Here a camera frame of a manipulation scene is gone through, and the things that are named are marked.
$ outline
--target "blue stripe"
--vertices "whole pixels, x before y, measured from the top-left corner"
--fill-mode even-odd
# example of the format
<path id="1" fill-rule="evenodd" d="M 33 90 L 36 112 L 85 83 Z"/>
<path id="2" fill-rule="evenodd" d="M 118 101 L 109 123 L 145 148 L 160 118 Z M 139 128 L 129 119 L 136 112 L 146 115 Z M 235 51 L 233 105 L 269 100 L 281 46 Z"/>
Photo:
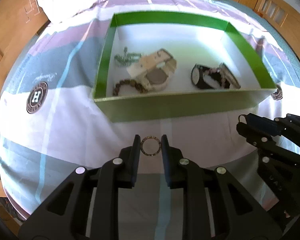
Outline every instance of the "blue stripe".
<path id="1" fill-rule="evenodd" d="M 37 190 L 35 191 L 35 199 L 37 200 L 37 202 L 40 204 L 40 195 L 42 192 L 42 189 L 44 187 L 44 176 L 45 176 L 45 172 L 46 172 L 46 155 L 45 154 L 41 154 L 40 156 L 40 165 L 39 165 L 39 184 L 37 187 Z"/>
<path id="2" fill-rule="evenodd" d="M 160 174 L 159 212 L 154 240 L 164 240 L 171 217 L 171 190 L 168 188 L 164 174 Z"/>
<path id="3" fill-rule="evenodd" d="M 56 89 L 60 89 L 64 83 L 64 81 L 66 80 L 66 77 L 69 73 L 69 69 L 70 69 L 70 63 L 74 57 L 74 55 L 81 49 L 82 45 L 83 45 L 84 41 L 80 41 L 75 47 L 74 49 L 71 51 L 69 57 L 68 57 L 68 61 L 66 64 L 66 68 L 64 69 L 61 78 L 56 86 Z M 45 177 L 45 171 L 46 169 L 46 155 L 45 154 L 41 154 L 40 157 L 40 169 L 39 169 L 39 184 L 37 187 L 37 190 L 35 192 L 35 199 L 37 200 L 37 202 L 39 204 L 41 204 L 41 200 L 40 200 L 40 196 L 44 187 L 44 177 Z"/>

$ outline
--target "bedsheet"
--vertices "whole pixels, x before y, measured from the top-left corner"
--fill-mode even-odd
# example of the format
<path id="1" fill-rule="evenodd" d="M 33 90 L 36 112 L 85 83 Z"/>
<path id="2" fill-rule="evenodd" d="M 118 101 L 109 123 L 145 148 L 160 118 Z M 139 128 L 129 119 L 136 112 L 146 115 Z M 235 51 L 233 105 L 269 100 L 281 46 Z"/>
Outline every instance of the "bedsheet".
<path id="1" fill-rule="evenodd" d="M 110 19 L 115 12 L 171 10 L 230 21 L 255 47 L 265 37 L 263 62 L 283 99 L 265 99 L 253 109 L 191 117 L 111 123 L 94 104 L 91 90 Z M 49 90 L 41 109 L 28 114 L 26 101 L 40 81 Z M 167 134 L 171 146 L 201 167 L 246 157 L 245 169 L 230 165 L 237 179 L 267 208 L 274 199 L 251 174 L 255 147 L 236 132 L 240 114 L 253 112 L 273 119 L 300 115 L 300 80 L 273 36 L 255 19 L 213 0 L 108 0 L 66 22 L 49 25 L 16 67 L 0 99 L 0 173 L 3 187 L 25 218 L 76 167 L 102 166 L 130 146 L 135 134 L 158 138 Z M 300 154 L 287 140 L 278 142 Z M 120 190 L 119 229 L 122 239 L 176 239 L 181 235 L 182 192 L 170 191 L 162 175 L 161 155 L 140 155 L 138 180 L 132 191 Z"/>

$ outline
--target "wooden headboard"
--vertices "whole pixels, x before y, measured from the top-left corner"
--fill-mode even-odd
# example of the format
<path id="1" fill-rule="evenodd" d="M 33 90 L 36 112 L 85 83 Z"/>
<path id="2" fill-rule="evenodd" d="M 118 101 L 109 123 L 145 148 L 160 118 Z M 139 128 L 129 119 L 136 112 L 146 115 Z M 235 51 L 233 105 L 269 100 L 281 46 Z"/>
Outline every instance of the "wooden headboard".
<path id="1" fill-rule="evenodd" d="M 258 4 L 255 11 L 277 29 L 300 59 L 300 14 L 283 0 L 261 0 Z"/>

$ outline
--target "screw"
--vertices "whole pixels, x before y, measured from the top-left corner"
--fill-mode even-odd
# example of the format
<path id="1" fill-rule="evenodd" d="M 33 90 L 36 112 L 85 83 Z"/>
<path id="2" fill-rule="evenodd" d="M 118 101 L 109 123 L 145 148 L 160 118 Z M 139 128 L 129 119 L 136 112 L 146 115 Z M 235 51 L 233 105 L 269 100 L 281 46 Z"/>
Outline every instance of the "screw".
<path id="1" fill-rule="evenodd" d="M 115 159 L 113 159 L 113 161 L 112 161 L 115 165 L 119 165 L 119 164 L 121 164 L 122 162 L 123 162 L 123 160 L 121 159 L 121 158 L 115 158 Z"/>
<path id="2" fill-rule="evenodd" d="M 265 157 L 262 158 L 262 161 L 264 163 L 268 163 L 270 161 L 270 159 L 269 159 L 269 157 L 265 156 Z"/>
<path id="3" fill-rule="evenodd" d="M 180 163 L 181 165 L 188 165 L 188 164 L 189 164 L 189 160 L 188 160 L 188 159 L 180 159 L 180 160 L 179 160 L 179 163 Z"/>
<path id="4" fill-rule="evenodd" d="M 75 173 L 82 174 L 85 173 L 86 169 L 84 167 L 78 167 L 75 169 Z"/>
<path id="5" fill-rule="evenodd" d="M 226 172 L 227 172 L 227 170 L 224 167 L 218 167 L 217 168 L 217 173 L 219 173 L 219 174 L 225 174 Z"/>

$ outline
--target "wooden bead bracelet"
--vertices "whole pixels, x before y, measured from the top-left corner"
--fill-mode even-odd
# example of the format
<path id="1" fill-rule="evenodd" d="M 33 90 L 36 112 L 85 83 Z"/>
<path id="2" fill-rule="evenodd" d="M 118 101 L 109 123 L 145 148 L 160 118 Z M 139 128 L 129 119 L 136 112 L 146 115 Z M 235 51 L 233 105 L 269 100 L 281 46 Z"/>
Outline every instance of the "wooden bead bracelet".
<path id="1" fill-rule="evenodd" d="M 139 91 L 141 94 L 148 92 L 140 83 L 138 83 L 134 79 L 125 79 L 120 80 L 119 83 L 115 84 L 115 88 L 112 92 L 113 96 L 119 95 L 120 87 L 122 85 L 130 85 L 131 87 L 134 87 L 137 91 Z"/>

